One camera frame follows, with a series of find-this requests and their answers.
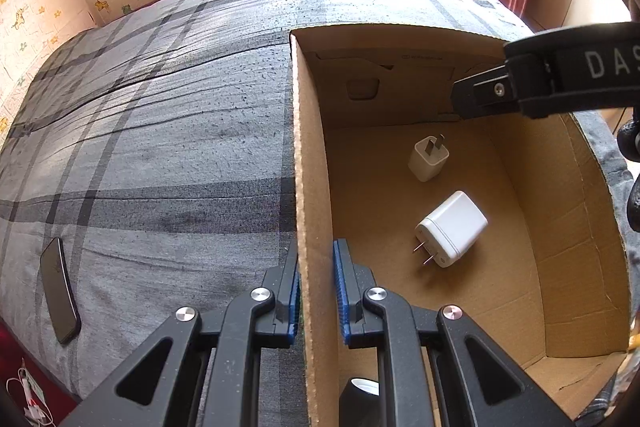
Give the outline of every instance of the black phone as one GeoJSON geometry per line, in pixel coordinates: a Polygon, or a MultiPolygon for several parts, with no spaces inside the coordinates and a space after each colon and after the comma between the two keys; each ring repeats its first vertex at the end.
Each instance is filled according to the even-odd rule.
{"type": "Polygon", "coordinates": [[[40,273],[51,324],[60,344],[69,343],[80,333],[81,322],[66,271],[62,240],[53,238],[40,256],[40,273]]]}

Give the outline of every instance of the white power adapter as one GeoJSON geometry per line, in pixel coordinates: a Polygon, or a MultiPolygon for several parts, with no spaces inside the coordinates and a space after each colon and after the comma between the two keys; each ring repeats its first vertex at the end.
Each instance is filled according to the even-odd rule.
{"type": "Polygon", "coordinates": [[[415,237],[431,256],[424,263],[433,259],[440,267],[451,266],[486,226],[480,209],[462,190],[457,190],[415,227],[415,237]]]}
{"type": "Polygon", "coordinates": [[[414,145],[409,156],[409,168],[419,181],[425,182],[442,170],[449,157],[449,151],[443,145],[444,136],[428,136],[414,145]]]}

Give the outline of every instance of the bed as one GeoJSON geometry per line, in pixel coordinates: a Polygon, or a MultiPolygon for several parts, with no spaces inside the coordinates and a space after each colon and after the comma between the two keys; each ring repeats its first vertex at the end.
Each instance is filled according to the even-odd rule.
{"type": "MultiPolygon", "coordinates": [[[[49,57],[0,154],[0,315],[71,392],[91,393],[179,307],[222,307],[282,260],[296,225],[289,31],[364,22],[530,34],[497,0],[161,0],[49,57]],[[82,317],[66,347],[38,273],[56,236],[82,317]]],[[[636,289],[631,175],[602,119],[577,118],[636,289]]],[[[260,378],[260,424],[306,424],[301,335],[263,354],[260,378]]]]}

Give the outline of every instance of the cardboard box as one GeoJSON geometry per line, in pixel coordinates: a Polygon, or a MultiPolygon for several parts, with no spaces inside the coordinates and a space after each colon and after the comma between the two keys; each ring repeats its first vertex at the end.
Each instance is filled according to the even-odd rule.
{"type": "Polygon", "coordinates": [[[342,25],[291,36],[298,248],[311,425],[334,427],[373,349],[338,334],[332,240],[411,304],[469,313],[572,417],[623,359],[625,251],[604,176],[571,115],[460,121],[454,80],[503,60],[503,42],[455,30],[342,25]],[[450,157],[420,183],[412,146],[450,157]],[[489,226],[458,263],[422,267],[415,225],[464,190],[489,226]]]}

